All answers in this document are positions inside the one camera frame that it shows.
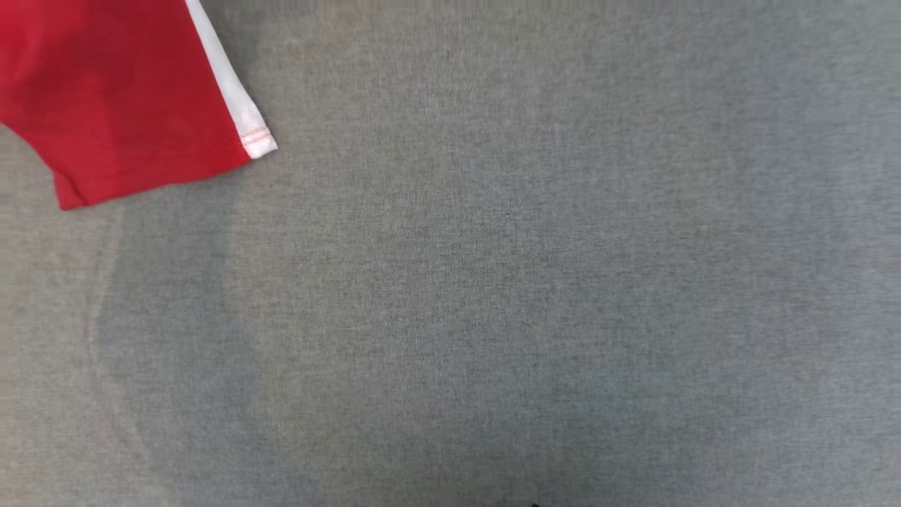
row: gray surface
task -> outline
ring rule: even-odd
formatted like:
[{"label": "gray surface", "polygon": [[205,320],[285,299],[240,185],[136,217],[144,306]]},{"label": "gray surface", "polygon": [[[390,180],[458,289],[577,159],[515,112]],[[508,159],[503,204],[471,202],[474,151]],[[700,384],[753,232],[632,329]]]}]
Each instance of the gray surface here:
[{"label": "gray surface", "polygon": [[897,2],[205,4],[279,152],[0,134],[0,504],[893,504]]}]

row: shirt sleeve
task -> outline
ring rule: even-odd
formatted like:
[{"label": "shirt sleeve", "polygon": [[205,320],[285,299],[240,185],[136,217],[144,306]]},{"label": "shirt sleeve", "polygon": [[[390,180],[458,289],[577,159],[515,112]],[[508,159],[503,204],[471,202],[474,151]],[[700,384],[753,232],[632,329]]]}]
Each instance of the shirt sleeve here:
[{"label": "shirt sleeve", "polygon": [[277,148],[197,0],[0,0],[0,121],[72,209]]}]

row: white trim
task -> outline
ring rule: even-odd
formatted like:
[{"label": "white trim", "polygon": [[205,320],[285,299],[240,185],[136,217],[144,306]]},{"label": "white trim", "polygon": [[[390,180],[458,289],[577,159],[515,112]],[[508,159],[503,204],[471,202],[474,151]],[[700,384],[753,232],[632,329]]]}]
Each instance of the white trim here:
[{"label": "white trim", "polygon": [[257,105],[247,95],[247,91],[244,90],[244,86],[235,75],[232,64],[229,63],[222,43],[219,42],[219,37],[216,37],[216,32],[210,24],[210,19],[206,17],[203,6],[198,0],[186,0],[186,2],[187,10],[191,13],[197,34],[204,44],[204,51],[210,61],[210,67],[213,68],[216,84],[219,85],[219,91],[223,94],[223,100],[232,116],[235,129],[241,137],[244,150],[252,159],[258,159],[266,153],[276,150],[278,146],[275,138],[269,133]]}]

